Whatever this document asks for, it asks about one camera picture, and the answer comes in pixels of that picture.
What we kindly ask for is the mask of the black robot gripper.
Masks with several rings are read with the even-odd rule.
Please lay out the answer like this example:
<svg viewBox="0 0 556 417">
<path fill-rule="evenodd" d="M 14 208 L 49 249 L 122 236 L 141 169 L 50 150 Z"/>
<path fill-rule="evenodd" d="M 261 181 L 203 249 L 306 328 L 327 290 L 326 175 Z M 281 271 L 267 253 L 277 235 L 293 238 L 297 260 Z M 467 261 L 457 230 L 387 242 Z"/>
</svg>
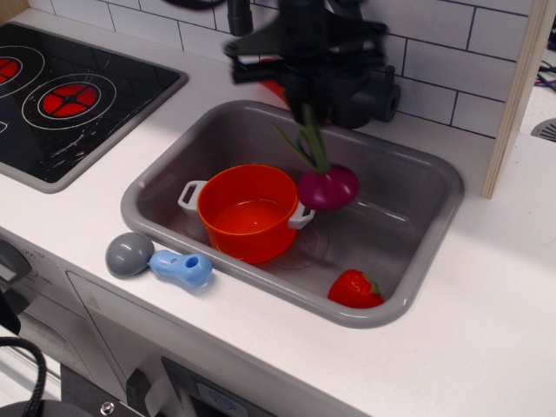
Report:
<svg viewBox="0 0 556 417">
<path fill-rule="evenodd" d="M 337 124 L 335 73 L 381 66 L 387 31 L 384 23 L 326 8 L 281 8 L 272 23 L 226 44 L 224 53 L 232 61 L 235 83 L 280 83 L 299 124 L 305 123 L 309 103 L 318 122 Z"/>
</svg>

